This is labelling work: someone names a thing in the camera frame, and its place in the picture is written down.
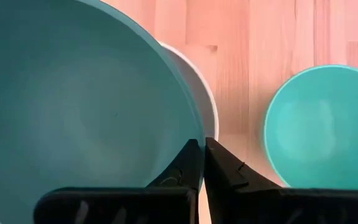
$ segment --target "wooden table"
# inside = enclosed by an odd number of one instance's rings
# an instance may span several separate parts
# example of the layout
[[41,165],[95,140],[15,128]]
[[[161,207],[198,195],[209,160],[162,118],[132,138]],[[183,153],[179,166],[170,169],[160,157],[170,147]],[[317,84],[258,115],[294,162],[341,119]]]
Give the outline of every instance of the wooden table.
[[[259,144],[272,95],[308,67],[358,67],[358,0],[105,2],[198,66],[218,106],[219,141],[279,184]],[[210,222],[206,202],[200,207],[200,223]]]

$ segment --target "wooden surface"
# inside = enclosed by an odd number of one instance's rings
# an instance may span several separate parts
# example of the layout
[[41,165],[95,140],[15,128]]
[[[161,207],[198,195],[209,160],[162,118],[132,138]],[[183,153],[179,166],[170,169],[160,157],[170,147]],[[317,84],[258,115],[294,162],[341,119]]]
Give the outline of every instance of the wooden surface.
[[[314,65],[358,67],[358,0],[105,2],[198,66],[218,106],[219,141],[279,184],[259,144],[272,95]],[[209,222],[207,213],[200,211],[200,223]]]

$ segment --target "white bowl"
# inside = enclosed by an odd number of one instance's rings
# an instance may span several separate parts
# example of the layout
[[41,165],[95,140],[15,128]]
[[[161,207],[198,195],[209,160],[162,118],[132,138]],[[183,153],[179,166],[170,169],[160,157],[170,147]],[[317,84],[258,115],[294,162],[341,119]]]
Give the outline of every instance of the white bowl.
[[[175,62],[193,94],[198,111],[202,116],[205,136],[213,137],[215,140],[218,140],[218,110],[216,109],[216,103],[214,96],[212,95],[212,91],[203,75],[197,67],[177,49],[163,42],[160,42],[160,44]],[[198,216],[200,224],[211,223],[204,181],[198,197]]]

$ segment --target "small turquoise bowl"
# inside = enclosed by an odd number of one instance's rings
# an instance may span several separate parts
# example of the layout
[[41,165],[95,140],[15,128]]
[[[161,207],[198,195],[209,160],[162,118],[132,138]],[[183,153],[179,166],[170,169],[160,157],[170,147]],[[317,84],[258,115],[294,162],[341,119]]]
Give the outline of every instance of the small turquoise bowl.
[[264,145],[290,187],[358,189],[358,69],[325,65],[289,79],[267,110]]

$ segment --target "bowl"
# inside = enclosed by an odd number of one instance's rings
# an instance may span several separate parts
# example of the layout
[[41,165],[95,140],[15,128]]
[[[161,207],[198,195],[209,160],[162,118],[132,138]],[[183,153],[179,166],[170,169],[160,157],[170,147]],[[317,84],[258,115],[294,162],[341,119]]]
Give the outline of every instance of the bowl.
[[96,0],[0,0],[0,222],[61,187],[145,187],[187,140],[188,85],[145,30]]
[[[203,74],[198,70],[185,55],[176,48],[160,42],[168,56],[175,62],[186,83],[190,87],[198,111],[203,120],[203,131],[206,137],[212,137],[218,141],[219,139],[219,116],[216,102],[212,91],[204,79]],[[211,223],[209,214],[208,197],[206,195],[205,182],[203,181],[198,196],[198,215],[200,223]]]
[[358,69],[309,68],[271,101],[267,157],[290,187],[358,190]]

